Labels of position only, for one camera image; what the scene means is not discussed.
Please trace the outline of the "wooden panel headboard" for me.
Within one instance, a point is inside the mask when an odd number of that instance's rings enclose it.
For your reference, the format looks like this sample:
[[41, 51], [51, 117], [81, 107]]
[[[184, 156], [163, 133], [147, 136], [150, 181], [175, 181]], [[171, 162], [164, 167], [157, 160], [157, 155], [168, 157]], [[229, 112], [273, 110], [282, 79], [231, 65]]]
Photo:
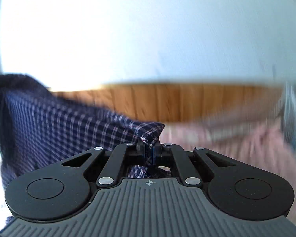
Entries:
[[264, 109], [282, 87], [232, 84], [122, 84], [52, 91], [56, 97], [104, 106], [141, 121], [185, 122], [248, 106]]

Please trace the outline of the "pink teddy bear quilt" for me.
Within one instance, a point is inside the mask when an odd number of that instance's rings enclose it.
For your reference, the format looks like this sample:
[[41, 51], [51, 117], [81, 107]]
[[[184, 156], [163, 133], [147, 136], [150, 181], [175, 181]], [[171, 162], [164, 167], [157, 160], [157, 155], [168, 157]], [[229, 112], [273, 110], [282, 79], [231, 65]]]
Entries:
[[159, 140], [187, 151], [208, 148], [285, 178], [295, 192], [288, 219], [296, 225], [296, 158], [285, 141], [279, 118], [253, 122], [244, 132], [225, 140], [215, 140], [213, 130], [201, 124], [168, 124]]

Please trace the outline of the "navy checked shirt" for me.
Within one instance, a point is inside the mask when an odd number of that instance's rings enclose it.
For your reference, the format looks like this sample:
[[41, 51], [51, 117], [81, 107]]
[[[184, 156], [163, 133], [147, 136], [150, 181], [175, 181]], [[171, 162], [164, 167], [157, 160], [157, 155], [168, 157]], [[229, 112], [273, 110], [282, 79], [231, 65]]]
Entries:
[[0, 75], [1, 179], [14, 179], [101, 147], [142, 141], [143, 162], [128, 166], [127, 178], [169, 178], [170, 172], [152, 163], [152, 147], [164, 125], [142, 122], [102, 106], [56, 97], [27, 75]]

